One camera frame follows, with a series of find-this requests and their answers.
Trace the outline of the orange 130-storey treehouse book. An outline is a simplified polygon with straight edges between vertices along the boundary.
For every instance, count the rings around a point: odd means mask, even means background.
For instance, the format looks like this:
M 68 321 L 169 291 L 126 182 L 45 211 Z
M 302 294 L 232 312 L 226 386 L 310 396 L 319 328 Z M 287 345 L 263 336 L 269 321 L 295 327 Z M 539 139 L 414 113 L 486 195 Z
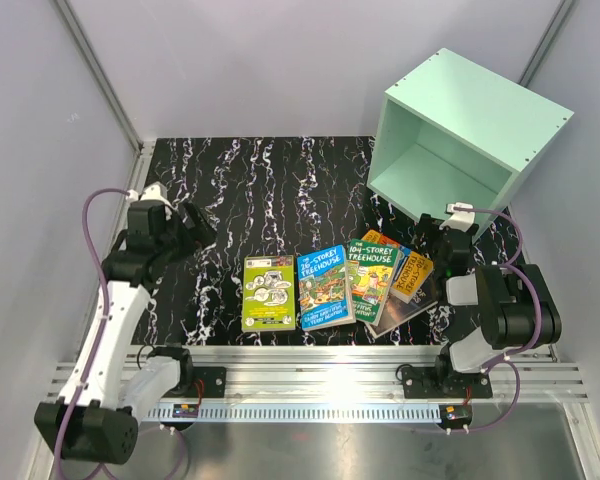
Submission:
M 399 250 L 401 256 L 390 293 L 403 302 L 409 303 L 432 273 L 434 269 L 433 262 L 375 230 L 369 230 L 362 239 Z

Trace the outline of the green 104-storey treehouse book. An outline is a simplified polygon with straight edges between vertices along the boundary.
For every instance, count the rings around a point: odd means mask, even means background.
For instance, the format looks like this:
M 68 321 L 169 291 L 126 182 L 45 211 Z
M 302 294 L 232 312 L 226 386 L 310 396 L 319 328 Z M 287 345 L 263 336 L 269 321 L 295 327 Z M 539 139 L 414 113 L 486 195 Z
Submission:
M 347 250 L 347 266 L 357 321 L 377 325 L 402 252 L 389 245 L 353 239 Z

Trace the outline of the dark tale of two cities book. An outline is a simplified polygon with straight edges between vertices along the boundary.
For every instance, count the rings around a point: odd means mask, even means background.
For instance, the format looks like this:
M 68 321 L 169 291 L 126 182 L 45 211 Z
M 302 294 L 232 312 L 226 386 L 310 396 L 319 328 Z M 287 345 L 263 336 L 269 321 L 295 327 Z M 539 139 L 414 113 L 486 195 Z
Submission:
M 408 302 L 389 294 L 377 325 L 368 325 L 367 330 L 373 339 L 399 328 L 421 313 L 430 310 L 438 304 L 438 293 L 435 281 L 427 279 L 414 297 Z

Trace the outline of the lime green 65-storey treehouse book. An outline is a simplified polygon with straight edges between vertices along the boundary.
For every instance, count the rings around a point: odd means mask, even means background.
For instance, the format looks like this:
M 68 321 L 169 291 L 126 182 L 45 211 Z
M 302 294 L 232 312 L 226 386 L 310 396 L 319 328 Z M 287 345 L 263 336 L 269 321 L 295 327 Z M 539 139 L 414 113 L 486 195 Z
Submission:
M 295 261 L 292 255 L 244 259 L 241 327 L 244 333 L 296 328 Z

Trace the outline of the blue 26-storey treehouse book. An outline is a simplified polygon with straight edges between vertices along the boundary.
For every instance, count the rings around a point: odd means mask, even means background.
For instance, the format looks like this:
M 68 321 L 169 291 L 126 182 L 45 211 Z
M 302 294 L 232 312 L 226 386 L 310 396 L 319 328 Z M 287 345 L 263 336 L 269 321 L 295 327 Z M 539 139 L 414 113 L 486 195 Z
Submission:
M 355 322 L 347 256 L 342 245 L 299 256 L 297 275 L 304 331 Z

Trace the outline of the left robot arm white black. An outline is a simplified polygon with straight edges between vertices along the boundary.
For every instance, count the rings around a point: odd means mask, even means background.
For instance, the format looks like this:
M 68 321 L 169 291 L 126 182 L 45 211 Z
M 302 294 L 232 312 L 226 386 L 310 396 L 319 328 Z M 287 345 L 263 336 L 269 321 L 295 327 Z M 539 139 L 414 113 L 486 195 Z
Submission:
M 56 461 L 126 463 L 139 425 L 165 395 L 198 386 L 191 353 L 154 348 L 127 383 L 126 351 L 167 266 L 212 244 L 216 232 L 204 210 L 187 202 L 172 209 L 159 199 L 134 201 L 111 252 L 97 261 L 101 282 L 92 325 L 73 372 L 53 402 L 38 405 L 34 423 Z

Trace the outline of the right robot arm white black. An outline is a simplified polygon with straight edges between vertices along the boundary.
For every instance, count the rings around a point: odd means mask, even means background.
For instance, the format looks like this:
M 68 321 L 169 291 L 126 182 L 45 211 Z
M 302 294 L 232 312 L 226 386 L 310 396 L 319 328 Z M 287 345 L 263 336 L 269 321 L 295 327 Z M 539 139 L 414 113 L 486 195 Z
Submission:
M 437 299 L 475 308 L 479 325 L 443 346 L 433 365 L 402 367 L 401 383 L 410 399 L 489 399 L 490 371 L 513 355 L 556 343 L 561 318 L 537 265 L 470 267 L 477 212 L 466 204 L 450 204 L 447 212 L 445 220 L 422 214 L 415 243 L 433 261 Z

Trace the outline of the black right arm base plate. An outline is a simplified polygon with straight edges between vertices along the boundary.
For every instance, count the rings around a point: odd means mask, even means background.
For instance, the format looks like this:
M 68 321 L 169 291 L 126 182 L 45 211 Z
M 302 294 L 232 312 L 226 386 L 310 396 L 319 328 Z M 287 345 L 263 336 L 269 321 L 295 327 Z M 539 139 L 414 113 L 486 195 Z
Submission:
M 440 373 L 435 367 L 399 365 L 395 372 L 406 399 L 491 399 L 493 391 L 486 375 Z

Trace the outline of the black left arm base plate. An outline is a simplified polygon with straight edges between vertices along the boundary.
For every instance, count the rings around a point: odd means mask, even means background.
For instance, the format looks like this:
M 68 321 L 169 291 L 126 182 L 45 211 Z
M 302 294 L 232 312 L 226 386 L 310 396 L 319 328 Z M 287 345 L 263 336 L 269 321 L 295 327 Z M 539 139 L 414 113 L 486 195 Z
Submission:
M 194 366 L 171 395 L 177 398 L 196 398 L 201 393 L 204 399 L 224 398 L 226 377 L 225 367 Z

